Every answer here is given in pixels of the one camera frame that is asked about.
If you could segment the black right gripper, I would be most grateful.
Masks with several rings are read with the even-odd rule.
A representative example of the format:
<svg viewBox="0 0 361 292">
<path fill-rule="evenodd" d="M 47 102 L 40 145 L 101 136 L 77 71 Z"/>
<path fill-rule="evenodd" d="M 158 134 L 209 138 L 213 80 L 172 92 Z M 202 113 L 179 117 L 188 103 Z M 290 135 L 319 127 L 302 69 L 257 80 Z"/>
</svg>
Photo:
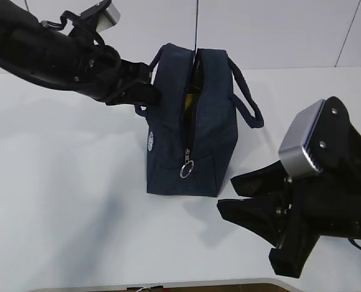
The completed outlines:
<svg viewBox="0 0 361 292">
<path fill-rule="evenodd" d="M 298 278 L 324 236 L 361 240 L 361 135 L 337 97 L 325 99 L 310 150 L 323 169 L 291 178 L 281 161 L 231 178 L 243 199 L 218 200 L 221 217 L 275 248 L 269 259 L 280 276 Z M 286 179 L 289 199 L 279 191 Z"/>
</svg>

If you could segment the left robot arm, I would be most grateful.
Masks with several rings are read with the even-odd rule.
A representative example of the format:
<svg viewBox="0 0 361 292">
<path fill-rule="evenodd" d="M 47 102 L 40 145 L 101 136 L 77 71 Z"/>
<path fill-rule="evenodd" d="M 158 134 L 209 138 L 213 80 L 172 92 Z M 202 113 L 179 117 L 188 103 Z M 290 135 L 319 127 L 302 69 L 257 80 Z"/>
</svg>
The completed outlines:
<svg viewBox="0 0 361 292">
<path fill-rule="evenodd" d="M 12 1 L 0 1 L 0 68 L 34 85 L 71 91 L 111 105 L 155 106 L 161 93 L 152 68 L 123 60 L 99 35 L 100 21 L 111 26 L 120 15 L 111 1 L 80 14 L 69 10 L 58 23 L 39 21 Z"/>
</svg>

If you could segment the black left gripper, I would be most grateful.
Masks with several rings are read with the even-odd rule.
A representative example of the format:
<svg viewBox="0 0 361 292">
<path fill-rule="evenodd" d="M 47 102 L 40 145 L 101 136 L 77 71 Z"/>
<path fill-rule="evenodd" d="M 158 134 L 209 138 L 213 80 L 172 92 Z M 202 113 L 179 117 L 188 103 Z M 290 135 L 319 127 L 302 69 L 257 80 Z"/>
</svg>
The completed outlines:
<svg viewBox="0 0 361 292">
<path fill-rule="evenodd" d="M 36 84 L 74 91 L 107 106 L 160 104 L 149 66 L 122 59 L 83 19 L 34 18 L 30 23 L 36 35 L 30 74 Z"/>
</svg>

